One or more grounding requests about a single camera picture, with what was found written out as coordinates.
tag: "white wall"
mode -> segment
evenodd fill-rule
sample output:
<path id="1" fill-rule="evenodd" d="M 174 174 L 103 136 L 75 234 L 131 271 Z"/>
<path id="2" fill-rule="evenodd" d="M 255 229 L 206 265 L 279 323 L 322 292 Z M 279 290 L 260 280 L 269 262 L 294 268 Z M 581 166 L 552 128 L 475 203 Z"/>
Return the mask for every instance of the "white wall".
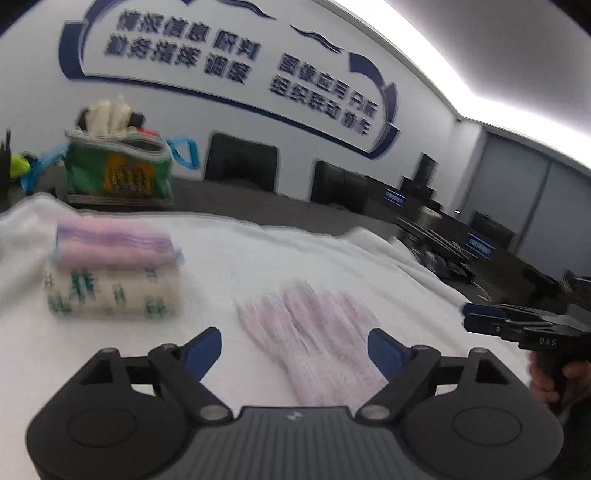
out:
<path id="1" fill-rule="evenodd" d="M 480 125 L 456 122 L 447 106 L 397 59 L 355 27 L 311 0 L 255 0 L 254 3 L 277 20 L 264 20 L 248 10 L 229 7 L 216 0 L 196 0 L 189 6 L 179 0 L 127 0 L 107 12 L 93 27 L 87 43 L 85 68 L 213 92 L 293 117 L 368 150 L 374 140 L 372 135 L 379 128 L 372 127 L 370 135 L 362 138 L 336 122 L 330 124 L 325 118 L 314 117 L 307 110 L 296 111 L 290 100 L 276 98 L 268 92 L 271 78 L 280 73 L 276 67 L 278 60 L 283 52 L 288 52 L 302 60 L 317 62 L 332 75 L 345 78 L 352 87 L 369 92 L 367 95 L 372 99 L 378 97 L 379 92 L 371 82 L 358 74 L 349 74 L 346 69 L 346 52 L 358 53 L 369 58 L 386 83 L 394 82 L 398 89 L 398 112 L 393 123 L 399 133 L 394 145 L 382 157 L 370 160 L 302 129 L 202 98 L 140 86 L 68 80 L 58 62 L 61 31 L 64 22 L 83 19 L 92 4 L 90 0 L 42 0 L 0 38 L 0 61 L 5 66 L 0 69 L 0 128 L 12 129 L 14 151 L 28 150 L 39 154 L 64 141 L 63 132 L 73 126 L 80 108 L 98 99 L 116 98 L 121 92 L 136 111 L 146 115 L 147 128 L 157 130 L 164 137 L 193 137 L 199 145 L 202 160 L 211 134 L 216 131 L 275 145 L 280 151 L 277 192 L 298 199 L 305 199 L 308 195 L 316 158 L 398 186 L 401 176 L 413 174 L 420 154 L 427 153 L 439 162 L 431 184 L 437 190 L 436 200 L 444 208 L 449 208 L 469 164 Z M 196 75 L 190 77 L 183 66 L 156 65 L 161 67 L 156 71 L 152 69 L 154 64 L 148 68 L 147 63 L 105 58 L 102 51 L 108 34 L 116 32 L 116 19 L 126 8 L 156 10 L 166 17 L 182 15 L 190 21 L 209 24 L 212 28 L 209 41 L 200 45 L 203 50 L 198 65 L 200 73 L 189 70 Z M 320 33 L 343 48 L 343 54 L 338 56 L 314 40 L 300 37 L 290 24 Z M 203 76 L 204 59 L 208 52 L 214 51 L 212 44 L 218 28 L 235 31 L 262 43 L 261 54 L 253 63 L 250 83 L 237 86 L 229 80 L 220 80 L 214 85 L 208 83 L 209 77 Z M 120 69 L 122 73 L 111 68 Z M 175 174 L 202 176 L 200 171 L 189 171 L 178 165 Z"/>

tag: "stack of towels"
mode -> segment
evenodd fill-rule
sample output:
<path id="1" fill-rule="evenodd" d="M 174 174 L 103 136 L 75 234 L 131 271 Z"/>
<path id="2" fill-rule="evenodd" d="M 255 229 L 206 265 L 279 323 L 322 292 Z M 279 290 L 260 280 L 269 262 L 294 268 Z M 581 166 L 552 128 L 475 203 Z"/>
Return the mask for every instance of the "stack of towels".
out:
<path id="1" fill-rule="evenodd" d="M 47 304 L 55 314 L 174 315 L 180 258 L 169 235 L 130 220 L 63 220 L 43 274 Z"/>

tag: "ceiling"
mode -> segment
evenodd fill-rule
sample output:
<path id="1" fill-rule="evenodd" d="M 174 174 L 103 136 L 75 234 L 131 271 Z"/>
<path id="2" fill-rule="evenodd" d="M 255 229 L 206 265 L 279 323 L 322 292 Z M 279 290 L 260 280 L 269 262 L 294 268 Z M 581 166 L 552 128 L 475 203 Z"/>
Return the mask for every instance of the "ceiling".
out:
<path id="1" fill-rule="evenodd" d="M 550 0 L 387 1 L 478 97 L 591 132 L 591 36 Z"/>

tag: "cable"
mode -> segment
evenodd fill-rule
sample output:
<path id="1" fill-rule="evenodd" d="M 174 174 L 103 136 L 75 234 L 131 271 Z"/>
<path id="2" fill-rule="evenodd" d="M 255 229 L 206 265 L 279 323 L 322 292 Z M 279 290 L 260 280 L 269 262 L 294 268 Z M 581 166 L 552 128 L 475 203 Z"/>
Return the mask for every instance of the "cable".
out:
<path id="1" fill-rule="evenodd" d="M 478 289 L 484 294 L 483 295 L 478 295 L 478 298 L 484 301 L 487 301 L 488 303 L 493 303 L 492 297 L 489 295 L 489 293 L 482 288 L 478 283 L 476 283 L 474 280 L 472 280 L 472 283 L 478 287 Z"/>

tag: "blue wall decoration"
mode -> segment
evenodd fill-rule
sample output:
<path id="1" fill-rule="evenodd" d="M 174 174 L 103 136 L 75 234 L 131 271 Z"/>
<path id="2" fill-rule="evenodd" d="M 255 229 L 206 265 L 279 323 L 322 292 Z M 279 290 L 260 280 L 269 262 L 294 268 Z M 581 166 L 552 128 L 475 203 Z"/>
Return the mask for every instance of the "blue wall decoration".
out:
<path id="1" fill-rule="evenodd" d="M 319 33 L 306 32 L 306 31 L 300 30 L 299 28 L 294 27 L 293 25 L 291 25 L 291 28 L 293 28 L 296 32 L 298 32 L 302 37 L 313 38 L 318 43 L 320 43 L 320 45 L 322 45 L 324 48 L 326 48 L 330 51 L 333 51 L 334 53 L 338 53 L 340 55 L 343 52 L 342 48 L 337 47 L 336 45 L 333 45 L 332 43 L 330 43 L 328 40 L 326 40 Z"/>
<path id="2" fill-rule="evenodd" d="M 382 96 L 382 101 L 383 101 L 383 115 L 384 115 L 384 124 L 382 126 L 382 130 L 380 132 L 380 134 L 378 135 L 377 139 L 374 141 L 372 147 L 369 149 L 369 151 L 365 151 L 355 145 L 352 145 L 344 140 L 341 140 L 338 137 L 335 137 L 333 135 L 330 135 L 326 132 L 323 132 L 322 130 L 319 130 L 317 128 L 311 127 L 309 125 L 303 124 L 301 122 L 295 121 L 289 117 L 283 116 L 283 115 L 279 115 L 278 113 L 274 113 L 274 112 L 270 112 L 268 110 L 262 109 L 260 107 L 257 106 L 253 106 L 253 105 L 248 105 L 247 103 L 243 103 L 240 102 L 238 100 L 234 100 L 234 99 L 229 99 L 229 98 L 225 98 L 223 96 L 219 96 L 219 95 L 215 95 L 209 92 L 203 92 L 200 90 L 196 90 L 196 89 L 192 89 L 192 88 L 188 88 L 188 87 L 180 87 L 180 86 L 176 86 L 176 85 L 170 85 L 167 83 L 161 83 L 161 82 L 153 82 L 150 80 L 142 80 L 142 79 L 136 79 L 136 78 L 129 78 L 129 77 L 118 77 L 118 76 L 110 76 L 110 75 L 101 75 L 101 74 L 87 74 L 85 73 L 84 69 L 83 69 L 83 64 L 84 64 L 84 53 L 85 53 L 85 47 L 86 47 L 86 40 L 88 38 L 89 32 L 92 28 L 92 25 L 100 18 L 102 18 L 108 11 L 110 11 L 112 8 L 114 8 L 115 6 L 117 6 L 120 3 L 123 3 L 123 1 L 125 0 L 96 0 L 91 7 L 87 10 L 84 20 L 82 21 L 73 21 L 73 22 L 66 22 L 64 24 L 64 28 L 61 34 L 61 39 L 60 39 L 60 45 L 59 45 L 59 62 L 60 62 L 60 67 L 61 67 L 61 71 L 64 73 L 64 75 L 70 79 L 70 80 L 85 80 L 85 81 L 91 81 L 91 82 L 106 82 L 106 83 L 122 83 L 122 84 L 127 84 L 127 85 L 136 85 L 136 86 L 145 86 L 145 87 L 150 87 L 150 88 L 154 88 L 154 89 L 160 89 L 160 90 L 166 90 L 169 92 L 174 92 L 174 93 L 178 93 L 181 95 L 189 95 L 189 96 L 194 96 L 197 98 L 202 98 L 205 100 L 209 100 L 211 102 L 217 102 L 217 103 L 223 103 L 225 105 L 230 105 L 233 106 L 234 108 L 239 108 L 239 109 L 243 109 L 252 113 L 256 113 L 258 115 L 267 117 L 267 118 L 271 118 L 273 120 L 276 120 L 278 122 L 282 122 L 286 125 L 290 125 L 292 127 L 298 128 L 302 131 L 305 131 L 309 134 L 315 135 L 317 137 L 320 137 L 324 140 L 327 140 L 329 142 L 332 142 L 336 145 L 339 145 L 343 148 L 347 148 L 348 150 L 353 151 L 354 153 L 361 155 L 365 158 L 368 158 L 370 160 L 377 160 L 380 157 L 382 157 L 387 151 L 388 149 L 393 145 L 394 141 L 396 140 L 397 136 L 398 136 L 398 128 L 396 128 L 394 126 L 394 119 L 396 117 L 396 113 L 397 113 L 397 98 L 398 98 L 398 94 L 397 94 L 397 88 L 396 85 L 394 83 L 390 83 L 390 84 L 386 84 L 384 78 L 382 77 L 382 74 L 379 72 L 378 68 L 376 67 L 376 65 L 373 64 L 373 62 L 371 62 L 369 59 L 367 59 L 366 57 L 356 54 L 356 53 L 349 53 L 349 71 L 351 73 L 358 73 L 361 74 L 365 77 L 367 77 L 368 79 L 370 79 L 374 85 L 376 86 L 376 88 L 378 89 L 378 91 L 380 92 L 380 95 Z M 192 0 L 180 0 L 181 2 L 183 2 L 186 5 L 189 5 Z M 233 7 L 239 7 L 239 8 L 246 8 L 251 10 L 252 12 L 256 13 L 257 15 L 264 17 L 264 18 L 269 18 L 272 20 L 276 20 L 273 17 L 270 17 L 269 15 L 263 13 L 256 5 L 250 3 L 250 2 L 246 2 L 243 0 L 219 0 L 219 2 L 226 4 L 226 5 L 231 5 Z M 185 25 L 187 22 L 183 21 L 184 24 L 181 24 L 181 27 L 185 27 L 188 25 Z M 195 39 L 191 38 L 191 40 L 194 40 L 195 42 L 203 42 L 205 36 L 207 35 L 207 32 L 209 31 L 209 27 L 207 25 L 203 25 L 203 24 L 193 24 L 193 27 L 199 27 L 201 28 L 198 38 L 196 37 Z M 328 42 L 324 37 L 322 37 L 320 34 L 314 33 L 314 32 L 306 32 L 306 31 L 300 31 L 297 28 L 293 27 L 294 30 L 296 30 L 299 34 L 306 36 L 306 37 L 310 37 L 316 41 L 318 41 L 320 44 L 322 44 L 323 47 L 328 48 L 330 51 L 333 51 L 334 53 L 338 53 L 341 54 L 343 53 L 343 49 L 340 47 L 337 47 L 335 45 L 333 45 L 332 43 Z M 125 46 L 128 42 L 127 37 L 123 36 L 123 35 L 119 35 L 119 34 L 114 34 L 112 35 L 111 40 L 114 40 L 113 45 L 109 44 L 108 49 L 105 51 L 105 54 L 110 54 L 110 55 L 117 55 L 117 56 L 123 56 L 124 52 L 123 51 L 119 51 L 120 50 L 120 46 Z M 236 44 L 236 42 L 239 40 L 238 35 L 232 34 L 230 32 L 226 32 L 223 30 L 220 30 L 218 32 L 218 36 L 216 38 L 216 43 L 214 45 L 214 48 L 216 48 L 218 51 L 227 51 L 228 53 L 233 52 L 233 48 Z M 166 42 L 161 41 L 159 43 L 159 47 L 162 47 L 162 49 L 159 49 L 157 51 L 157 55 L 158 57 L 158 61 L 165 61 L 166 63 L 170 64 L 171 63 L 171 59 L 173 58 L 170 55 L 164 55 L 166 52 L 164 50 L 164 46 L 167 45 Z M 116 48 L 116 51 L 112 51 L 111 50 L 111 46 L 113 48 Z M 240 56 L 240 55 L 247 55 L 248 58 L 250 60 L 255 60 L 256 59 L 256 55 L 258 54 L 261 45 L 259 43 L 250 41 L 246 38 L 242 39 L 242 41 L 239 44 L 236 44 L 237 46 L 237 50 L 236 50 L 236 55 Z M 182 64 L 186 65 L 187 67 L 190 66 L 194 66 L 195 65 L 195 61 L 199 58 L 199 56 L 201 55 L 201 51 L 197 48 L 194 47 L 186 47 L 186 49 L 190 50 L 190 51 L 184 51 L 183 52 L 183 62 Z M 181 52 L 178 53 L 178 56 L 176 57 L 177 61 L 176 63 L 179 64 L 179 59 L 180 59 L 180 54 Z M 295 67 L 297 64 L 300 63 L 300 61 L 298 59 L 295 59 L 287 54 L 284 54 L 284 59 L 282 59 L 282 62 L 288 58 L 289 60 L 292 60 L 294 63 L 290 64 L 289 62 L 283 66 L 283 68 L 280 66 L 279 70 L 282 72 L 287 72 L 288 74 L 290 74 L 291 76 L 294 76 L 296 74 L 295 72 Z M 223 73 L 226 81 L 229 80 L 233 80 L 234 82 L 240 82 L 240 83 L 244 83 L 248 72 L 251 69 L 251 66 L 248 66 L 244 63 L 238 62 L 238 61 L 232 61 L 230 62 L 227 58 L 222 57 L 221 55 L 217 55 L 217 54 L 213 54 L 210 53 L 209 57 L 206 59 L 207 62 L 207 66 L 206 66 L 206 70 L 205 73 L 207 74 L 215 74 L 217 75 L 219 73 L 219 76 L 222 77 L 222 73 L 224 72 L 223 68 L 226 66 L 226 63 L 228 64 L 228 66 L 230 67 L 230 71 L 229 73 L 226 75 L 226 73 Z M 312 66 L 305 64 L 306 67 L 309 70 L 313 70 Z M 288 68 L 291 66 L 294 67 L 294 71 L 289 71 L 288 72 Z M 298 74 L 298 80 L 304 78 L 302 76 L 302 72 L 300 72 Z M 282 96 L 286 96 L 287 92 L 278 92 L 276 90 L 274 90 L 274 85 L 275 82 L 282 82 L 282 85 L 285 86 L 285 88 L 287 88 L 288 85 L 291 84 L 291 79 L 289 78 L 284 78 L 281 76 L 276 76 L 275 79 L 273 80 L 272 83 L 272 87 L 270 88 L 270 90 L 273 93 L 276 93 L 278 95 L 282 95 Z M 320 84 L 320 81 L 334 81 L 334 79 L 332 79 L 329 75 L 327 74 L 322 74 L 320 76 L 319 79 L 319 83 L 318 85 L 316 85 L 317 88 L 326 90 L 325 88 L 323 88 L 323 84 Z M 297 82 L 293 82 L 294 85 L 296 85 L 297 87 L 299 87 L 301 90 L 306 90 L 308 92 L 311 93 L 310 96 L 310 101 L 309 101 L 309 108 L 312 109 L 318 109 L 319 110 L 319 103 L 322 100 L 323 102 L 326 102 L 327 105 L 331 105 L 332 107 L 334 107 L 335 109 L 335 115 L 330 115 L 331 118 L 335 119 L 337 117 L 337 115 L 340 113 L 341 108 L 338 107 L 337 103 L 334 100 L 331 100 L 330 97 L 325 97 L 322 94 L 319 94 L 317 92 L 314 92 L 313 90 L 310 90 L 308 88 L 303 88 L 302 85 L 297 84 Z M 336 95 L 337 98 L 335 99 L 343 99 L 343 96 L 346 93 L 346 89 L 348 89 L 349 87 L 347 85 L 345 85 L 342 82 L 336 82 L 336 85 L 343 87 L 342 90 L 336 90 L 337 87 L 335 87 L 335 91 L 331 91 L 332 95 Z M 368 116 L 369 119 L 374 117 L 374 113 L 376 112 L 376 109 L 378 107 L 378 105 L 374 102 L 371 102 L 369 99 L 365 98 L 363 95 L 361 95 L 359 92 L 354 92 L 350 98 L 350 102 L 349 105 L 353 105 L 353 103 L 356 102 L 358 104 L 358 108 L 357 111 L 366 114 L 366 116 Z M 343 121 L 341 122 L 345 127 L 351 129 L 351 128 L 355 128 L 357 129 L 358 133 L 362 134 L 362 135 L 366 135 L 367 131 L 369 129 L 369 126 L 371 125 L 365 118 L 361 117 L 361 116 L 356 116 L 353 112 L 347 110 L 346 112 L 344 112 L 344 116 L 343 116 Z"/>
<path id="3" fill-rule="evenodd" d="M 264 11 L 258 8 L 255 4 L 251 2 L 246 2 L 245 0 L 217 0 L 220 3 L 225 5 L 230 5 L 231 7 L 238 7 L 238 8 L 246 8 L 251 12 L 257 14 L 259 17 L 268 18 L 269 20 L 277 20 L 275 17 L 267 15 Z"/>

